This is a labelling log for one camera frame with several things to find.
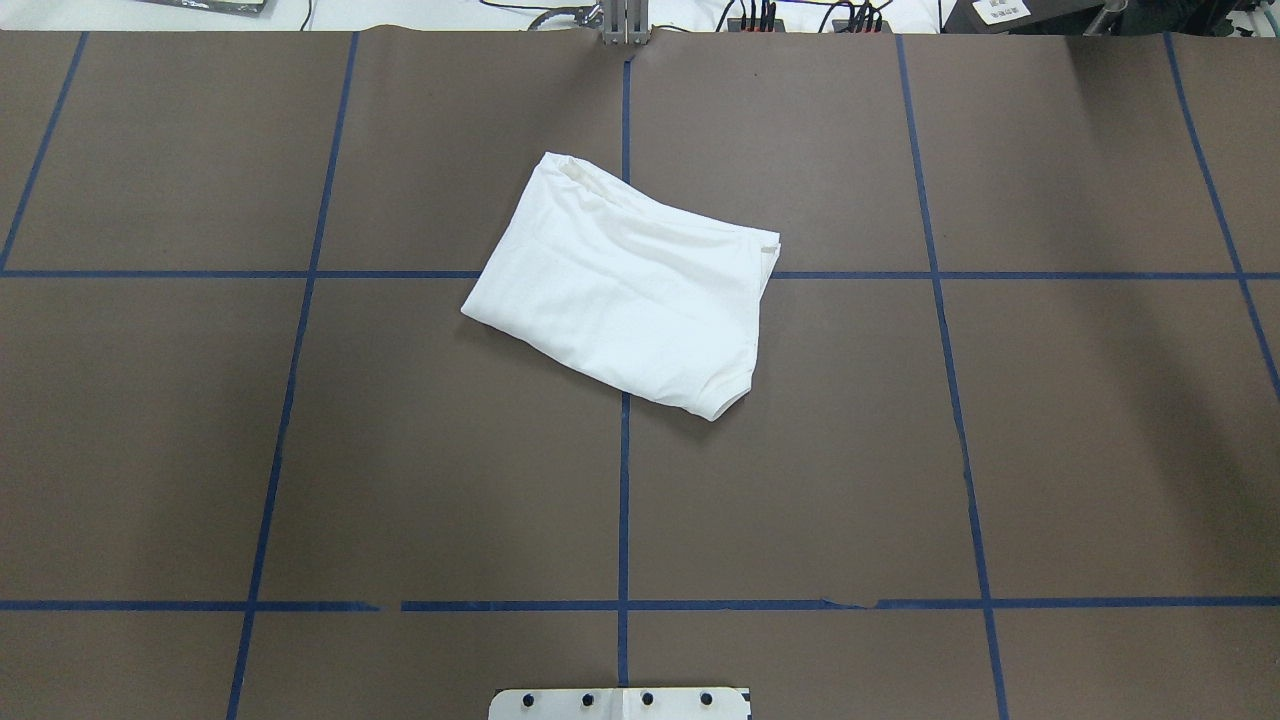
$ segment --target blue tape line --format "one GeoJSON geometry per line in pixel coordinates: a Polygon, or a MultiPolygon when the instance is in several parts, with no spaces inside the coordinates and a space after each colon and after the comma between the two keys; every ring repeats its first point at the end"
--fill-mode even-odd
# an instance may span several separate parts
{"type": "Polygon", "coordinates": [[[480,270],[317,270],[323,279],[474,279],[480,270]]]}
{"type": "Polygon", "coordinates": [[[49,143],[54,138],[54,128],[58,127],[58,118],[63,114],[67,95],[72,90],[72,79],[76,77],[76,69],[79,68],[79,60],[84,54],[84,45],[87,42],[88,32],[82,32],[79,41],[76,44],[76,53],[72,54],[72,63],[67,67],[67,77],[63,78],[63,87],[58,91],[58,100],[54,101],[54,111],[50,113],[49,123],[45,126],[45,135],[40,138],[36,158],[31,163],[31,172],[27,173],[27,184],[22,186],[22,196],[18,197],[18,208],[13,213],[13,222],[9,223],[9,234],[5,236],[4,249],[0,249],[0,270],[4,270],[5,263],[9,261],[9,254],[13,252],[13,243],[18,240],[18,228],[22,227],[22,217],[27,213],[31,191],[36,188],[36,177],[40,174],[40,167],[45,163],[45,154],[49,152],[49,143]]]}
{"type": "Polygon", "coordinates": [[[381,607],[353,601],[260,600],[255,612],[381,612],[381,607]]]}
{"type": "Polygon", "coordinates": [[[461,600],[401,603],[401,612],[613,612],[613,600],[461,600]]]}
{"type": "Polygon", "coordinates": [[[243,612],[247,606],[216,600],[0,600],[3,612],[243,612]]]}
{"type": "MultiPolygon", "coordinates": [[[[631,184],[631,61],[622,63],[622,182],[631,184]]],[[[627,600],[631,594],[631,393],[622,393],[618,448],[618,687],[631,682],[627,600]]]]}
{"type": "Polygon", "coordinates": [[[945,281],[1234,281],[1234,273],[942,270],[945,281]]]}
{"type": "Polygon", "coordinates": [[[992,598],[997,610],[1106,607],[1280,607],[1280,596],[1032,597],[992,598]]]}
{"type": "Polygon", "coordinates": [[[618,687],[627,687],[627,603],[631,596],[631,395],[622,393],[618,457],[618,687]]]}
{"type": "Polygon", "coordinates": [[[631,184],[631,60],[622,63],[622,182],[631,184]]]}
{"type": "Polygon", "coordinates": [[[257,602],[262,584],[262,566],[266,562],[266,544],[271,534],[271,516],[275,512],[275,496],[280,486],[280,468],[284,464],[284,438],[289,429],[293,413],[293,397],[298,383],[298,359],[302,355],[302,340],[307,332],[307,319],[311,314],[311,297],[315,295],[316,268],[320,264],[320,249],[324,243],[324,228],[329,214],[329,200],[333,193],[333,178],[338,172],[338,152],[342,147],[342,128],[347,115],[347,101],[351,97],[351,78],[356,68],[356,50],[360,47],[360,32],[351,33],[351,46],[347,50],[347,72],[342,81],[342,97],[338,101],[338,119],[333,128],[333,145],[329,149],[329,167],[325,170],[324,191],[320,196],[320,211],[316,217],[316,232],[311,243],[311,261],[307,266],[307,286],[302,292],[302,309],[298,313],[298,329],[293,338],[293,355],[289,357],[289,377],[284,384],[284,406],[280,410],[280,424],[275,433],[275,451],[271,455],[271,474],[266,483],[266,500],[262,503],[262,523],[257,532],[257,548],[253,553],[253,571],[248,584],[250,607],[244,611],[241,626],[239,650],[236,653],[236,671],[232,676],[230,696],[227,701],[227,720],[236,720],[239,712],[239,696],[244,685],[244,667],[248,662],[250,642],[253,637],[253,603],[257,602]]]}
{"type": "MultiPolygon", "coordinates": [[[[316,270],[319,279],[475,279],[480,270],[316,270]]],[[[941,270],[945,281],[1233,281],[1236,273],[1073,272],[1073,270],[941,270]]],[[[306,279],[307,270],[0,270],[6,278],[178,278],[178,279],[306,279]]],[[[928,270],[777,270],[776,281],[928,281],[928,270]]],[[[1244,273],[1251,281],[1280,281],[1280,272],[1244,273]]]]}
{"type": "Polygon", "coordinates": [[[6,278],[111,279],[303,279],[306,270],[4,270],[6,278]]]}
{"type": "MultiPolygon", "coordinates": [[[[242,600],[0,600],[0,612],[243,612],[242,600]]],[[[1280,607],[1280,596],[1124,596],[886,598],[872,606],[819,600],[463,600],[404,601],[401,612],[808,612],[966,610],[1102,610],[1115,607],[1280,607]]],[[[257,601],[255,612],[380,612],[358,601],[257,601]]]]}
{"type": "Polygon", "coordinates": [[[627,607],[641,612],[868,610],[860,605],[842,605],[829,600],[632,600],[627,607]]]}
{"type": "Polygon", "coordinates": [[[1249,322],[1253,324],[1253,334],[1258,338],[1258,350],[1262,352],[1262,361],[1266,363],[1267,374],[1271,377],[1271,389],[1275,392],[1276,398],[1280,400],[1280,372],[1276,370],[1275,357],[1271,355],[1267,336],[1262,331],[1262,320],[1258,318],[1258,309],[1253,304],[1253,293],[1249,292],[1249,283],[1244,275],[1240,254],[1235,249],[1235,240],[1231,238],[1231,228],[1226,223],[1226,213],[1222,210],[1222,201],[1217,196],[1217,186],[1213,184],[1213,176],[1208,170],[1208,160],[1204,158],[1199,133],[1196,132],[1196,120],[1192,118],[1192,109],[1187,102],[1187,91],[1183,88],[1183,73],[1178,69],[1178,54],[1174,53],[1174,38],[1167,32],[1165,33],[1165,54],[1169,55],[1169,69],[1174,76],[1174,90],[1178,92],[1178,104],[1183,109],[1187,135],[1192,138],[1196,161],[1199,163],[1201,174],[1204,177],[1204,187],[1208,188],[1208,197],[1213,204],[1213,214],[1217,215],[1217,227],[1222,231],[1222,241],[1226,242],[1226,252],[1231,256],[1231,266],[1235,268],[1235,277],[1240,283],[1240,295],[1244,296],[1244,306],[1248,309],[1249,322]]]}
{"type": "MultiPolygon", "coordinates": [[[[973,484],[973,465],[969,459],[969,437],[965,433],[964,409],[960,405],[960,384],[956,380],[955,357],[951,352],[951,329],[947,325],[946,304],[942,295],[942,275],[938,252],[933,241],[933,220],[924,184],[924,164],[920,160],[920,140],[915,127],[915,109],[911,102],[911,81],[906,69],[906,46],[901,35],[893,36],[897,45],[897,69],[902,81],[902,105],[906,110],[906,128],[911,140],[911,164],[915,167],[915,188],[920,202],[920,220],[924,224],[924,245],[929,254],[929,272],[933,274],[933,304],[938,314],[938,333],[942,340],[942,360],[947,370],[947,388],[951,393],[951,415],[960,438],[960,457],[964,464],[965,492],[969,495],[969,532],[973,537],[973,555],[978,569],[978,589],[983,602],[991,600],[991,582],[987,577],[987,555],[982,541],[982,521],[978,516],[978,493],[973,484]]],[[[1009,720],[1009,702],[1005,693],[1005,670],[1000,661],[1000,639],[996,634],[996,614],[991,606],[983,607],[987,629],[987,651],[991,655],[991,675],[996,691],[996,710],[1000,720],[1009,720]]]]}
{"type": "Polygon", "coordinates": [[[774,281],[927,281],[933,275],[914,270],[774,270],[774,281]]]}

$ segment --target white cloth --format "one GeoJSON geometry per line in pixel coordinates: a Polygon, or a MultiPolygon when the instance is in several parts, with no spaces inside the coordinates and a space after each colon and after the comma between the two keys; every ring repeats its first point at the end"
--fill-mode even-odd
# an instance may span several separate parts
{"type": "Polygon", "coordinates": [[[668,208],[548,152],[462,313],[714,420],[751,389],[778,233],[668,208]]]}

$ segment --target power strip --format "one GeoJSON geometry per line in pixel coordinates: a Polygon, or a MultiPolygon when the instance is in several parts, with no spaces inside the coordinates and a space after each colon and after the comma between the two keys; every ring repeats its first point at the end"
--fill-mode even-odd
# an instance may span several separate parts
{"type": "MultiPolygon", "coordinates": [[[[751,29],[742,29],[742,28],[740,28],[739,24],[742,22],[742,18],[730,18],[726,22],[728,22],[728,31],[730,32],[760,32],[759,29],[751,31],[751,29]]],[[[773,31],[772,32],[786,32],[786,31],[787,31],[787,26],[783,24],[782,18],[777,18],[776,20],[773,20],[773,31]]]]}
{"type": "MultiPolygon", "coordinates": [[[[831,20],[831,29],[833,29],[836,32],[844,32],[846,27],[849,27],[849,20],[831,20]]],[[[861,33],[858,33],[855,31],[852,35],[865,35],[868,32],[870,32],[870,33],[874,35],[876,31],[864,29],[861,33]]],[[[881,29],[879,29],[879,32],[882,32],[882,33],[884,33],[884,32],[893,32],[893,29],[888,27],[888,20],[881,22],[881,29]]]]}

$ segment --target sticker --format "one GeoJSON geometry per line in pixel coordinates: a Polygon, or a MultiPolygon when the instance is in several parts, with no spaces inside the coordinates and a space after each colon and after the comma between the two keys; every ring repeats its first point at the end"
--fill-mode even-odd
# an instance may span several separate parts
{"type": "Polygon", "coordinates": [[[973,9],[978,12],[982,22],[989,26],[1007,23],[1032,14],[1027,5],[1023,5],[1023,0],[978,0],[973,4],[973,9]]]}

